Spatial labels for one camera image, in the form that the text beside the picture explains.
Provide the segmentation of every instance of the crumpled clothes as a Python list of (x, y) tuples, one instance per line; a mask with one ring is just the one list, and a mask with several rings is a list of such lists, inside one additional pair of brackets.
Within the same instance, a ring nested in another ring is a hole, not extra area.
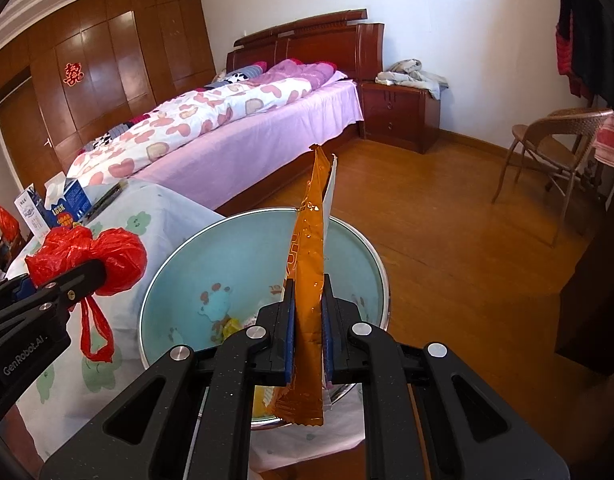
[(434, 99), (440, 99), (440, 92), (449, 88), (447, 79), (421, 70), (423, 63), (418, 59), (404, 59), (394, 63), (385, 72), (379, 72), (376, 82), (383, 85), (411, 86), (429, 90)]

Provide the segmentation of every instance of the wooden wardrobe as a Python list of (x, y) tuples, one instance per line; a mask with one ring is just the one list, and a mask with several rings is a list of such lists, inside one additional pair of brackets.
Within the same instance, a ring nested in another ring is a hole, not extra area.
[(214, 75), (200, 0), (56, 10), (0, 50), (0, 129), (22, 185), (44, 191), (84, 144)]

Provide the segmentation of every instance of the pink bed sheet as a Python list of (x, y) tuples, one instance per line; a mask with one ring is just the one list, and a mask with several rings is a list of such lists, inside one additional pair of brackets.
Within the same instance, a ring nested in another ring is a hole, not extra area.
[(324, 144), (362, 120), (356, 85), (340, 81), (277, 110), (224, 124), (133, 177), (216, 209), (312, 144)]

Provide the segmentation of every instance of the silver bolt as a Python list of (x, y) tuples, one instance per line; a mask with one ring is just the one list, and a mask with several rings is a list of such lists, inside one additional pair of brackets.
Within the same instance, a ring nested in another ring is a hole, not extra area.
[(267, 330), (265, 330), (265, 327), (260, 325), (250, 326), (246, 332), (249, 339), (260, 339), (261, 337), (265, 337), (266, 333)]
[(432, 343), (427, 347), (427, 352), (432, 357), (445, 357), (447, 355), (447, 347), (442, 343)]
[(169, 352), (169, 357), (171, 357), (174, 361), (184, 361), (190, 354), (191, 352), (186, 346), (176, 346)]
[(370, 335), (372, 326), (368, 323), (354, 323), (351, 331), (356, 335)]

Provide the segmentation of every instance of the red checkered towel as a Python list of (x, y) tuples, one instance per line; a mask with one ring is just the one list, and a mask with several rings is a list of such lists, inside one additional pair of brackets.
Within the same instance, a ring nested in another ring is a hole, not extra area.
[(596, 148), (594, 158), (614, 168), (614, 113), (606, 119), (597, 131), (592, 146)]

